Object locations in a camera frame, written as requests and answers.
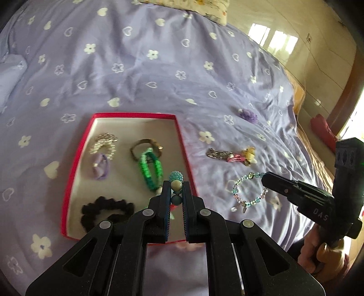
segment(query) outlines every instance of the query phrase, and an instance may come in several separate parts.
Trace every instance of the blue beaded ball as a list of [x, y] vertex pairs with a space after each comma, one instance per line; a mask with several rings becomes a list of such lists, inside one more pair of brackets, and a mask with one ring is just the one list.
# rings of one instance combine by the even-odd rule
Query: blue beaded ball
[[179, 171], [173, 171], [169, 174], [168, 180], [169, 182], [173, 182], [174, 180], [180, 180], [181, 182], [183, 182], [183, 175]]

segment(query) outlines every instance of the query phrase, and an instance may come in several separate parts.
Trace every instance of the window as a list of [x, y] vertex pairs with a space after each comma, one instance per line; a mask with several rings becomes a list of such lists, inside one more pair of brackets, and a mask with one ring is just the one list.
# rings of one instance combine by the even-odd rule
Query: window
[[252, 38], [260, 46], [263, 46], [265, 41], [267, 40], [269, 31], [270, 28], [267, 28], [266, 26], [252, 24], [248, 36]]
[[348, 122], [344, 125], [338, 136], [341, 140], [353, 137], [364, 141], [364, 91], [361, 93]]
[[293, 52], [297, 41], [298, 38], [295, 36], [284, 34], [281, 31], [275, 31], [268, 46], [268, 51], [274, 55], [282, 48], [285, 48], [285, 51], [288, 53], [288, 55], [290, 55]]

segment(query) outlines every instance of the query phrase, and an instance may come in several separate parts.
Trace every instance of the green beaded bracelet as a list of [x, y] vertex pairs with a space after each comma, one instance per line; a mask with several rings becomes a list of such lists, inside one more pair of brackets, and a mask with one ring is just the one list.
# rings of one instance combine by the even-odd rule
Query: green beaded bracelet
[[[154, 164], [155, 175], [157, 177], [157, 184], [155, 184], [152, 180], [151, 173], [149, 171], [147, 159], [151, 159]], [[163, 181], [163, 169], [162, 164], [159, 159], [154, 155], [153, 148], [148, 148], [145, 150], [139, 159], [139, 167], [143, 174], [144, 180], [147, 183], [147, 186], [150, 191], [155, 192], [160, 186], [162, 186]]]

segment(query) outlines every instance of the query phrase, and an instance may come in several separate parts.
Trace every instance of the red cloth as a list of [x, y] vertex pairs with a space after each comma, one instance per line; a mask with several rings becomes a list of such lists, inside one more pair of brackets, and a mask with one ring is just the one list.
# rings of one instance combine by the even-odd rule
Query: red cloth
[[311, 129], [317, 135], [322, 142], [326, 144], [330, 150], [335, 153], [337, 137], [330, 130], [326, 119], [321, 115], [317, 114], [315, 118], [311, 119]]

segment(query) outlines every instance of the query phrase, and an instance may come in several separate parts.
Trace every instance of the metal pivot screw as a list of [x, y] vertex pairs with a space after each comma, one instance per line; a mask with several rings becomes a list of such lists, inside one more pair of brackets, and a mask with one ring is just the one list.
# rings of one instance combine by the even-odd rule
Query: metal pivot screw
[[102, 221], [99, 226], [101, 229], [108, 229], [111, 226], [111, 223], [109, 221]]
[[202, 216], [210, 216], [210, 215], [211, 215], [211, 211], [210, 211], [210, 210], [208, 210], [208, 209], [202, 209], [202, 210], [200, 211], [200, 214], [201, 214]]
[[145, 209], [143, 211], [144, 216], [152, 216], [154, 214], [154, 211], [152, 209]]
[[254, 222], [252, 220], [244, 220], [243, 225], [247, 228], [252, 228], [254, 226]]

